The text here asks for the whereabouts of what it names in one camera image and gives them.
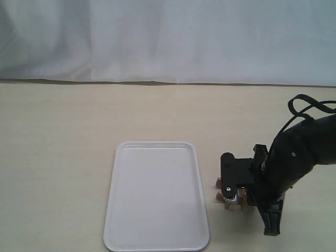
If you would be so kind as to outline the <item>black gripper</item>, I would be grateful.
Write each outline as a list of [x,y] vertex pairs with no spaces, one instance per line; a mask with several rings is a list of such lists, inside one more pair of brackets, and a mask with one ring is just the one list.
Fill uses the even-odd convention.
[[256,206],[264,222],[264,235],[280,235],[280,222],[285,195],[273,193],[270,183],[264,178],[267,147],[256,144],[253,147],[254,156],[235,159],[226,152],[220,159],[221,192],[224,199],[235,202],[239,188],[245,188],[248,194],[248,205]]

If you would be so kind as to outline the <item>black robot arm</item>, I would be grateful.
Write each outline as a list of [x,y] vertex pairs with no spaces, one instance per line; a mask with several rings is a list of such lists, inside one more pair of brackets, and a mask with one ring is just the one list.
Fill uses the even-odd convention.
[[220,157],[216,199],[232,205],[257,207],[264,234],[280,234],[285,193],[316,165],[335,164],[335,116],[302,121],[279,133],[268,149],[256,144],[252,158]]

